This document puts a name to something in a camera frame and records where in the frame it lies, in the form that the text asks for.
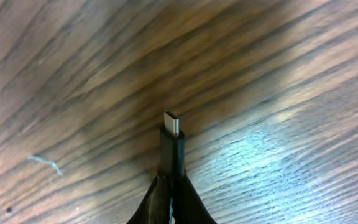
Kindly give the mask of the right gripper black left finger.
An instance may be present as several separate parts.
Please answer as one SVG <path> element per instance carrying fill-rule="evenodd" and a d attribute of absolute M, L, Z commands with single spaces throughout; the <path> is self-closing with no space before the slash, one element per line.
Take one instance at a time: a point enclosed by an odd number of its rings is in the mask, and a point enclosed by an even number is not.
<path fill-rule="evenodd" d="M 157 174 L 127 224 L 168 224 L 170 203 L 170 181 L 166 175 Z"/>

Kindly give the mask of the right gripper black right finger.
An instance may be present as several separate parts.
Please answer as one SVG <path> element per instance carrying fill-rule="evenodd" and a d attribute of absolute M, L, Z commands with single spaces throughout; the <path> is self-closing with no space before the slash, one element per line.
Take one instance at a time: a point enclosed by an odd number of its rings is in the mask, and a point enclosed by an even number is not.
<path fill-rule="evenodd" d="M 216 224 L 186 175 L 174 183 L 172 199 L 175 223 Z"/>

